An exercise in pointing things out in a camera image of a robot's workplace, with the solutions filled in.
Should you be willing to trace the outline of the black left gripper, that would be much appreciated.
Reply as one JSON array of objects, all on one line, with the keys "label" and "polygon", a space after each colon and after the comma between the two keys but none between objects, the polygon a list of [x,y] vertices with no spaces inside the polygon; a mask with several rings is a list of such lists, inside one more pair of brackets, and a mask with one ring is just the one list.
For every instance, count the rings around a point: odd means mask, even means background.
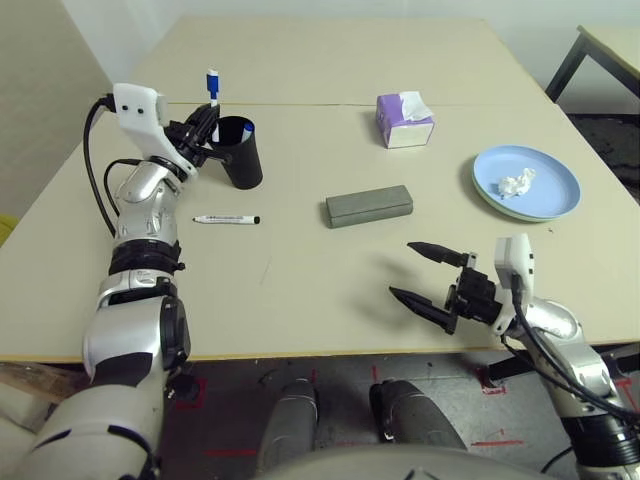
[{"label": "black left gripper", "polygon": [[233,156],[218,147],[203,147],[216,130],[220,118],[220,106],[202,104],[197,107],[185,122],[171,120],[165,127],[165,135],[176,151],[193,166],[202,166],[212,159],[229,165]]}]

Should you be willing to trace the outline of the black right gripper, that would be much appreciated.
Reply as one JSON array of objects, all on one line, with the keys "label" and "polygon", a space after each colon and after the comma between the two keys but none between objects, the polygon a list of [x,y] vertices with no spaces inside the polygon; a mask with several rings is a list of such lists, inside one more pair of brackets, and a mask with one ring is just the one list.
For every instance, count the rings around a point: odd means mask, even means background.
[{"label": "black right gripper", "polygon": [[409,248],[419,255],[436,263],[445,263],[462,268],[455,284],[449,287],[443,310],[414,292],[389,287],[391,294],[411,312],[426,319],[453,335],[457,327],[457,319],[463,317],[476,320],[486,325],[493,325],[502,309],[496,300],[496,285],[473,267],[476,263],[475,253],[459,253],[445,246],[426,243],[409,242]]}]

